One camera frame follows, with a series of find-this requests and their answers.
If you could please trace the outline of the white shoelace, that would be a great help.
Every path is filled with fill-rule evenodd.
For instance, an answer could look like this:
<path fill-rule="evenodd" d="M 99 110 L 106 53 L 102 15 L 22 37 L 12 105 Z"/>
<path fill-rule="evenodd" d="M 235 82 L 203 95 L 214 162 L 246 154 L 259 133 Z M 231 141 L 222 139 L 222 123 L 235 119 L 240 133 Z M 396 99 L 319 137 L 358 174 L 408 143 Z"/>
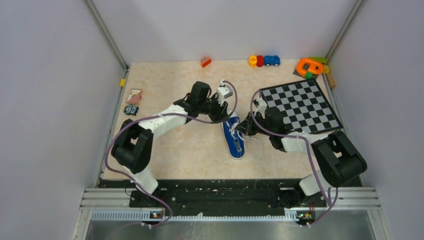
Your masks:
<path fill-rule="evenodd" d="M 239 125 L 239 123 L 238 123 L 238 122 L 236 122 L 236 123 L 234 123 L 234 124 L 230 127 L 229 131 L 230 131 L 231 136 L 235 135 L 235 136 L 234 136 L 234 139 L 235 139 L 235 140 L 236 140 L 236 138 L 240 138 L 243 142 L 246 142 L 246 141 L 249 141 L 249 140 L 256 141 L 256 142 L 260 145 L 259 159 L 261 160 L 261 159 L 263 158 L 263 152 L 264 152 L 263 144 L 262 144 L 262 143 L 261 143 L 261 141 L 260 141 L 260 140 L 258 140 L 257 138 L 255 138 L 255 137 L 251 137 L 251 136 L 247 136 L 247 135 L 243 135 L 240 131 L 236 130 L 236 127 L 237 127 L 238 125 Z"/>

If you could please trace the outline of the blue canvas sneaker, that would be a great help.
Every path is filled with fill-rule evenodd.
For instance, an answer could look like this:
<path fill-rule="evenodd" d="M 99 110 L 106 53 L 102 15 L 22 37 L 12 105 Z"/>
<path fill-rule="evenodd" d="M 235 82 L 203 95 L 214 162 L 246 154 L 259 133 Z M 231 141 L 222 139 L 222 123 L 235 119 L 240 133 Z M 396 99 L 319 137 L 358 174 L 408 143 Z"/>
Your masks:
<path fill-rule="evenodd" d="M 229 119 L 221 123 L 221 129 L 227 144 L 227 148 L 230 156 L 235 160 L 240 160 L 245 155 L 244 140 L 241 137 L 236 127 L 240 123 L 240 117 L 236 111 L 234 111 Z"/>

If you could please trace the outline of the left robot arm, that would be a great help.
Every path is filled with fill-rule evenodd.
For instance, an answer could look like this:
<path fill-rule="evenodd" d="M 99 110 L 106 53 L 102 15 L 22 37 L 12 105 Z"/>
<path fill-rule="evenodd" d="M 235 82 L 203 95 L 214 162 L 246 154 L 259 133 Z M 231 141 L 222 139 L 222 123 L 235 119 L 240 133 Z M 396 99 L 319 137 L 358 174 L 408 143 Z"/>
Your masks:
<path fill-rule="evenodd" d="M 141 200 L 149 207 L 156 206 L 161 194 L 156 190 L 159 184 L 149 167 L 154 140 L 190 121 L 198 121 L 199 115 L 207 115 L 209 124 L 226 121 L 230 117 L 226 100 L 231 96 L 238 94 L 229 81 L 222 80 L 216 91 L 209 84 L 197 81 L 183 98 L 156 115 L 127 119 L 106 149 L 106 168 L 128 177 L 142 191 Z"/>

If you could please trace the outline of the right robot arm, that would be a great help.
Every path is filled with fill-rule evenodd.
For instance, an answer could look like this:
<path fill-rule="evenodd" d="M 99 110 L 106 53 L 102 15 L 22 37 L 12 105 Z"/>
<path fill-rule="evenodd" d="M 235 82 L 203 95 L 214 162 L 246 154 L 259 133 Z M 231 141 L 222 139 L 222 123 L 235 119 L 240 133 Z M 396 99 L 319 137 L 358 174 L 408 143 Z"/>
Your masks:
<path fill-rule="evenodd" d="M 298 182 L 293 200 L 299 206 L 307 206 L 314 194 L 330 187 L 338 188 L 364 173 L 368 165 L 346 134 L 336 130 L 329 134 L 310 134 L 286 127 L 283 113 L 276 107 L 264 113 L 249 113 L 232 130 L 242 136 L 263 134 L 271 145 L 281 152 L 302 153 L 314 157 L 319 170 Z"/>

